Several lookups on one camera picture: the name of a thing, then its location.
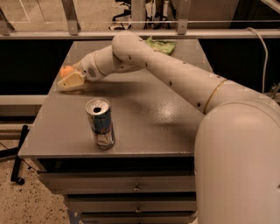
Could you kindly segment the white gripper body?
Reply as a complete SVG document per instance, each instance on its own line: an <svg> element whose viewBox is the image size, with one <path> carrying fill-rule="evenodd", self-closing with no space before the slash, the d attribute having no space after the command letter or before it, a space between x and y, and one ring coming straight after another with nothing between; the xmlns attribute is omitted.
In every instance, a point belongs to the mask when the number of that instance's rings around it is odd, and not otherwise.
<svg viewBox="0 0 280 224"><path fill-rule="evenodd" d="M105 77L101 73L95 62L95 52L87 54L81 61L79 69L83 72L89 81L98 81Z"/></svg>

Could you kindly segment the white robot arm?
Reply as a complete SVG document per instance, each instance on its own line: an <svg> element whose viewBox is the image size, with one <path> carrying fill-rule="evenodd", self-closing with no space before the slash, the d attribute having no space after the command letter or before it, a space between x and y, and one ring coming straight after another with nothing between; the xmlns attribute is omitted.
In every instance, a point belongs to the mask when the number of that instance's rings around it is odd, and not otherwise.
<svg viewBox="0 0 280 224"><path fill-rule="evenodd" d="M130 31L60 69L63 88L145 68L204 114L194 146L199 224L280 224L280 106L152 49Z"/></svg>

